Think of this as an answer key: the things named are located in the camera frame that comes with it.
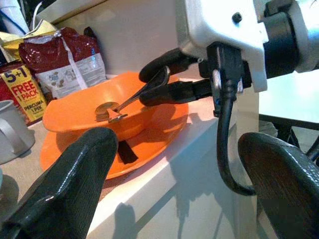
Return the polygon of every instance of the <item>yellow label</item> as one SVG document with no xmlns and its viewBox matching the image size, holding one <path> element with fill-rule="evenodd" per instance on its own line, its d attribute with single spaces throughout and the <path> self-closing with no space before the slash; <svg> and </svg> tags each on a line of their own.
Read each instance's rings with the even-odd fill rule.
<svg viewBox="0 0 319 239">
<path fill-rule="evenodd" d="M 46 108 L 40 87 L 25 66 L 0 74 L 16 100 L 19 102 L 30 121 L 43 116 Z"/>
</svg>

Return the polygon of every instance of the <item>mug handle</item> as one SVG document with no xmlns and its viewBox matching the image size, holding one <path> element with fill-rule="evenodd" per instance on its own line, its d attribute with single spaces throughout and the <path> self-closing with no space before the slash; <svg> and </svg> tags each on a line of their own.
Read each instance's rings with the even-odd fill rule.
<svg viewBox="0 0 319 239">
<path fill-rule="evenodd" d="M 13 148 L 12 152 L 14 154 L 22 153 L 27 148 L 27 146 L 25 145 L 21 137 L 14 131 L 12 126 L 4 119 L 0 119 L 0 131 L 9 140 Z"/>
</svg>

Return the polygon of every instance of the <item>orange bowl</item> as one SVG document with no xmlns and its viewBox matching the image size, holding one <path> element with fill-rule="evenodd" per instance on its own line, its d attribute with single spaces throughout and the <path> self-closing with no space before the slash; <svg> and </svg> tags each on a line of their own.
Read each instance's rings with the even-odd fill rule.
<svg viewBox="0 0 319 239">
<path fill-rule="evenodd" d="M 121 104 L 144 85 L 145 83 L 139 80 L 138 73 L 128 72 L 51 101 L 44 112 L 43 124 L 52 132 L 81 133 L 93 127 L 107 127 L 116 133 L 119 141 L 129 139 L 148 126 L 157 107 L 145 107 L 137 100 L 121 110 L 122 114 L 128 114 L 127 117 L 113 123 L 97 122 L 95 109 L 105 102 Z M 117 113 L 112 114 L 113 112 L 110 112 L 111 117 L 117 115 Z"/>
</svg>

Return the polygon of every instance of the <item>orange plate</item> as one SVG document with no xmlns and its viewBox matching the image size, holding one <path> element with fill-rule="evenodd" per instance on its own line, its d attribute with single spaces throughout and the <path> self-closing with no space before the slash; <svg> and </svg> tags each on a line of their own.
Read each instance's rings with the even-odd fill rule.
<svg viewBox="0 0 319 239">
<path fill-rule="evenodd" d="M 159 155 L 186 125 L 187 116 L 188 104 L 158 106 L 149 126 L 127 140 L 138 159 L 133 163 L 124 164 L 117 154 L 107 179 L 131 172 Z M 80 134 L 74 132 L 49 132 L 40 156 L 42 169 L 48 169 L 79 136 Z"/>
<path fill-rule="evenodd" d="M 177 77 L 170 78 L 170 82 L 176 80 Z M 148 126 L 157 107 L 144 107 L 140 101 L 135 101 L 121 110 L 122 114 L 128 114 L 128 116 L 114 123 L 97 122 L 95 109 L 105 102 L 123 103 L 144 84 L 139 80 L 138 73 L 128 72 L 96 86 L 51 101 L 45 110 L 43 124 L 47 130 L 52 132 L 63 133 L 78 130 L 76 134 L 82 134 L 93 127 L 108 127 L 116 133 L 119 141 L 126 140 L 139 134 Z M 111 117 L 117 115 L 112 111 L 109 113 Z"/>
</svg>

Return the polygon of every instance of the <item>white mug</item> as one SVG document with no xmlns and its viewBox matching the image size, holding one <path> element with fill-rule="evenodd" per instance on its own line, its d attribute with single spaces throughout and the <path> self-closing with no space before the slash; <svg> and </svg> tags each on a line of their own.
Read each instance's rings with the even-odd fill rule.
<svg viewBox="0 0 319 239">
<path fill-rule="evenodd" d="M 12 100 L 0 101 L 0 164 L 28 151 L 35 142 Z"/>
</svg>

